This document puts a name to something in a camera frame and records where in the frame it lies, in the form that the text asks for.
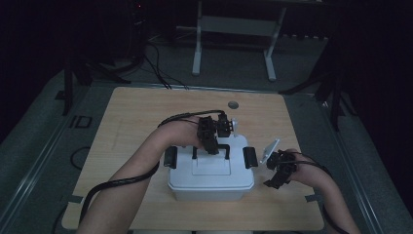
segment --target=light wood tabletop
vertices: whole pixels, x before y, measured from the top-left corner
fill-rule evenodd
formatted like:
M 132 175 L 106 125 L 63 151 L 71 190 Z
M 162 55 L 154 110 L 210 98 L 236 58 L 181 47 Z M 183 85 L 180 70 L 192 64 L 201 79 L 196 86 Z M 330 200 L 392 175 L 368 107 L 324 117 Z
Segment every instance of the light wood tabletop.
M 237 109 L 228 106 L 236 101 Z M 169 116 L 211 109 L 238 120 L 238 133 L 263 149 L 279 138 L 277 149 L 300 150 L 283 97 L 276 94 L 206 90 L 116 88 L 108 103 L 88 159 L 73 191 L 86 197 L 107 181 L 137 147 Z M 253 168 L 254 186 L 241 200 L 231 202 L 176 201 L 168 186 L 169 168 L 153 175 L 143 203 L 131 224 L 140 230 L 320 230 L 324 223 L 317 202 L 307 202 L 311 187 L 292 181 L 280 189 L 263 184 L 275 172 L 265 165 Z M 69 203 L 63 227 L 76 229 L 82 204 Z

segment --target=white box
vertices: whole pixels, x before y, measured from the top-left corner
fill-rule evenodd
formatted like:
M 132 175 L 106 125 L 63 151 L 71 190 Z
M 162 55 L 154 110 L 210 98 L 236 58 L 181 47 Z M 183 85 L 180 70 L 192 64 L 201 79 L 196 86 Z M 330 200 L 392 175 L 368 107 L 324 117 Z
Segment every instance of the white box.
M 241 135 L 219 137 L 218 144 L 229 145 L 216 155 L 193 147 L 177 147 L 176 169 L 169 169 L 169 187 L 178 201 L 235 201 L 254 185 L 252 169 L 244 162 L 247 140 Z

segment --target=white lid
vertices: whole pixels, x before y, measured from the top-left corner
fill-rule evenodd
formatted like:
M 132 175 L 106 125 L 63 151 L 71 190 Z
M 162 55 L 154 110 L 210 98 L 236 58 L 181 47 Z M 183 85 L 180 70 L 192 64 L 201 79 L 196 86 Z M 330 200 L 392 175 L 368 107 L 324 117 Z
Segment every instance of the white lid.
M 251 169 L 245 168 L 243 148 L 247 146 L 244 136 L 219 137 L 219 144 L 230 146 L 229 159 L 225 149 L 216 155 L 197 150 L 193 159 L 192 147 L 177 147 L 176 169 L 169 169 L 169 186 L 180 191 L 228 191 L 246 190 L 254 184 Z

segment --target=gray carpet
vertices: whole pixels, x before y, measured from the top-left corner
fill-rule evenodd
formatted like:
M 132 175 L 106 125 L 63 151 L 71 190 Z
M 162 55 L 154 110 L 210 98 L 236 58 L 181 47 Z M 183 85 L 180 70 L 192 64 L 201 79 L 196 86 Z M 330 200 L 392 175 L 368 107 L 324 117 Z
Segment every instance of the gray carpet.
M 278 80 L 269 82 L 262 52 L 256 48 L 230 50 L 226 45 L 206 43 L 203 50 L 201 75 L 191 75 L 194 48 L 187 41 L 172 46 L 156 38 L 152 42 L 160 52 L 160 68 L 190 89 L 232 89 L 251 92 L 271 92 L 291 88 L 307 79 L 324 43 L 318 40 L 298 41 L 282 38 L 273 55 Z M 156 61 L 155 49 L 147 48 L 147 57 Z M 123 74 L 132 80 L 130 86 L 159 85 L 150 66 Z M 90 146 L 112 90 L 119 86 L 94 75 L 91 87 L 75 85 L 75 106 L 66 117 L 61 116 L 63 103 L 55 100 L 63 88 L 59 73 L 35 100 L 19 125 L 0 147 L 1 212 L 13 202 L 21 181 L 43 158 L 44 170 L 37 172 L 31 193 L 23 199 L 2 230 L 7 233 L 51 233 L 57 220 L 56 233 L 73 233 L 59 224 L 58 215 L 72 199 L 71 192 L 80 171 L 70 163 L 70 155 Z M 312 155 L 330 169 L 340 185 L 349 208 L 362 233 L 409 233 L 413 221 L 404 208 L 371 139 L 356 116 L 346 112 L 339 118 L 340 132 L 332 130 L 328 121 L 329 108 L 314 100 L 311 94 L 317 85 L 299 94 L 286 96 L 285 101 L 294 130 L 303 152 Z M 73 116 L 92 117 L 87 129 L 70 128 Z M 82 166 L 88 149 L 74 157 Z M 325 233 L 324 230 L 309 233 Z

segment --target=skin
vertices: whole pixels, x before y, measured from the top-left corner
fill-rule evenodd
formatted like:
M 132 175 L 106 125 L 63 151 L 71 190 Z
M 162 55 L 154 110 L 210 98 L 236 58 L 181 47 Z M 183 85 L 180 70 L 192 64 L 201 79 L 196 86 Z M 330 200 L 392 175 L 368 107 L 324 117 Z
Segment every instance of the skin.
M 109 179 L 140 176 L 149 172 L 160 161 L 165 150 L 171 146 L 193 145 L 203 148 L 197 138 L 198 117 L 188 121 L 169 122 L 154 132 L 138 147 L 130 159 Z M 297 160 L 309 160 L 296 154 Z M 296 180 L 318 188 L 324 196 L 325 207 L 333 220 L 349 233 L 359 233 L 340 189 L 323 170 L 309 165 L 299 165 L 296 173 L 291 175 Z M 138 183 L 108 188 L 100 191 L 77 233 L 127 233 L 140 207 L 150 178 Z

